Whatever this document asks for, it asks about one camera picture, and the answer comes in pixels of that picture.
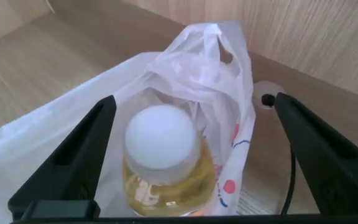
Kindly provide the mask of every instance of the red print on bag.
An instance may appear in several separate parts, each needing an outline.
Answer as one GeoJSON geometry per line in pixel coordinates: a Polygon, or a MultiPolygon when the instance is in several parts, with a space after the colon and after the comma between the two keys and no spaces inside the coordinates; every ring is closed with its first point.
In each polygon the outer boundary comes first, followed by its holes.
{"type": "Polygon", "coordinates": [[[234,139],[236,138],[237,134],[239,133],[239,124],[236,124],[236,128],[234,129],[234,133],[233,133],[233,136],[231,137],[231,144],[233,145],[234,144],[234,139]]]}
{"type": "Polygon", "coordinates": [[[233,180],[227,180],[224,183],[223,190],[228,194],[233,194],[236,189],[236,183],[233,180]]]}

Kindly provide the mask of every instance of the wooden wall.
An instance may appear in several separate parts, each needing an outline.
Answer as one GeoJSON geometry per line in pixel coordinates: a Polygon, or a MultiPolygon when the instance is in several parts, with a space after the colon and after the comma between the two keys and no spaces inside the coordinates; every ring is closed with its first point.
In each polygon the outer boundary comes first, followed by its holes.
{"type": "Polygon", "coordinates": [[[49,11],[46,0],[0,0],[0,37],[49,11]]]}
{"type": "Polygon", "coordinates": [[[183,24],[241,21],[249,50],[358,94],[358,1],[125,1],[183,24]]]}

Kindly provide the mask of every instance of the black hole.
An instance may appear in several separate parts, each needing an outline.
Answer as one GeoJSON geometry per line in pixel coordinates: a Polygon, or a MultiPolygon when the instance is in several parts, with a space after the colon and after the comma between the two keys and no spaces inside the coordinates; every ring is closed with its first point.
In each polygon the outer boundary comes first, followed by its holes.
{"type": "Polygon", "coordinates": [[[273,107],[276,97],[271,94],[265,94],[262,96],[262,104],[265,106],[273,107]]]}

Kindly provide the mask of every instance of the white bottle cap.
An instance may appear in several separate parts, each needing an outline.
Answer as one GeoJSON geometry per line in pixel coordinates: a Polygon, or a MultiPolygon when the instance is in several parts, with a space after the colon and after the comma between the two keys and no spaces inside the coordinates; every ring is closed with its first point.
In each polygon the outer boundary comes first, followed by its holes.
{"type": "Polygon", "coordinates": [[[125,133],[127,165],[151,184],[184,179],[200,156],[200,139],[183,110],[171,105],[147,108],[135,115],[125,133]]]}

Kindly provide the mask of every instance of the wooden panel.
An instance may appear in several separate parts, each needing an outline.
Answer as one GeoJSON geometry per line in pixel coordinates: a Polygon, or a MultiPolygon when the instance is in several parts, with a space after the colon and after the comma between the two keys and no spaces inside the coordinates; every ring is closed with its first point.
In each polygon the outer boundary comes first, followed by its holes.
{"type": "Polygon", "coordinates": [[[46,0],[0,0],[0,37],[49,11],[46,0]]]}
{"type": "MultiPolygon", "coordinates": [[[[117,1],[99,6],[75,1],[66,8],[59,2],[51,2],[57,15],[41,17],[0,40],[0,125],[135,54],[166,48],[183,28],[117,1]]],[[[257,54],[250,56],[256,82],[270,80],[283,86],[358,145],[357,95],[257,54]]],[[[271,214],[281,209],[290,175],[289,152],[274,110],[257,109],[239,213],[271,214]]],[[[311,212],[317,212],[316,205],[297,172],[290,213],[311,212]]],[[[103,211],[105,216],[113,213],[113,208],[103,211]]]]}
{"type": "Polygon", "coordinates": [[[126,1],[182,24],[241,21],[249,50],[358,94],[358,1],[126,1]]]}

